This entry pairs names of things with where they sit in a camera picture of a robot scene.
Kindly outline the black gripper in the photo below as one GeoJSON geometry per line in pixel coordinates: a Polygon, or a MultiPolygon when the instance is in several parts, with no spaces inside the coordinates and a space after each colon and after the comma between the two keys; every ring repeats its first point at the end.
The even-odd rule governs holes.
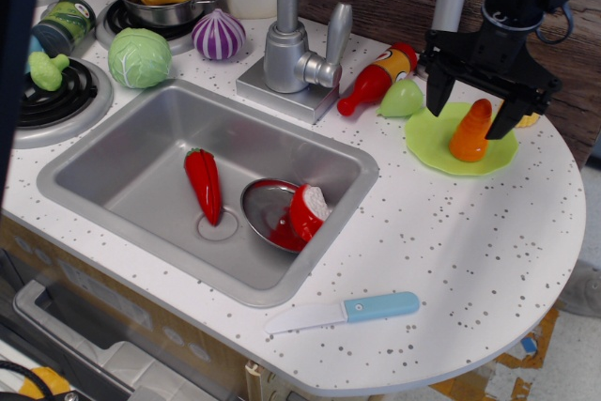
{"type": "Polygon", "coordinates": [[[500,140],[523,116],[541,115],[562,81],[537,62],[527,48],[531,30],[483,21],[476,32],[429,30],[421,55],[428,75],[426,106],[439,116],[455,82],[476,87],[501,100],[485,138],[500,140]]]}

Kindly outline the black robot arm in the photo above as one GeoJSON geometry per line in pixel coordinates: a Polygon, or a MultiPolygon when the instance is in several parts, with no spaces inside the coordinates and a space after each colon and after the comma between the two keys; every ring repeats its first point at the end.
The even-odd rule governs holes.
{"type": "Polygon", "coordinates": [[[460,81],[503,101],[487,131],[489,140],[503,138],[523,116],[543,114],[562,82],[531,57],[527,37],[538,33],[546,14],[557,9],[570,19],[569,1],[484,0],[478,31],[427,31],[420,61],[430,113],[442,112],[460,81]]]}

